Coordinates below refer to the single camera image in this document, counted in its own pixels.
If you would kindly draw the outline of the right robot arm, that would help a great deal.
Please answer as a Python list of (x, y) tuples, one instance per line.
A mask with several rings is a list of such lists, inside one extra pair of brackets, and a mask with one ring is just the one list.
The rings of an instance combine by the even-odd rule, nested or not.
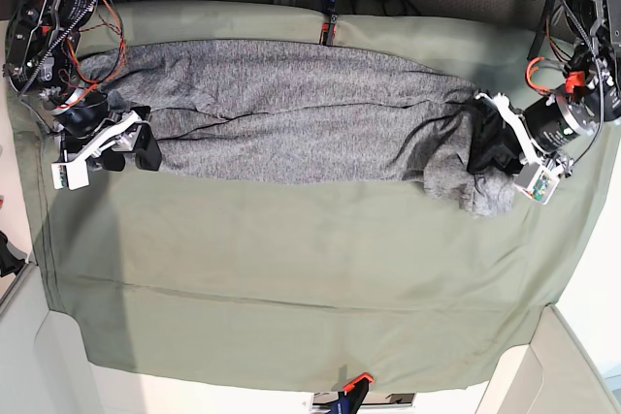
[[(88, 72), (78, 58), (87, 23), (104, 7), (100, 27), (118, 40), (111, 64)], [(149, 127), (146, 106), (119, 107), (106, 85), (127, 57), (124, 24), (112, 0), (26, 0), (7, 31), (3, 74), (45, 135), (59, 145), (59, 171), (83, 159), (89, 170), (120, 172), (127, 157), (144, 171), (159, 170), (162, 154)]]

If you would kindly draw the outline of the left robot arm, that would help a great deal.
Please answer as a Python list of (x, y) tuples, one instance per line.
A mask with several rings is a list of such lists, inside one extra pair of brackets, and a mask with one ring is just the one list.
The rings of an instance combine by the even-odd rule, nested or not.
[(571, 141), (620, 121), (620, 0), (545, 0), (525, 81), (539, 99), (520, 111), (479, 93), (468, 170), (516, 175), (536, 163), (567, 174)]

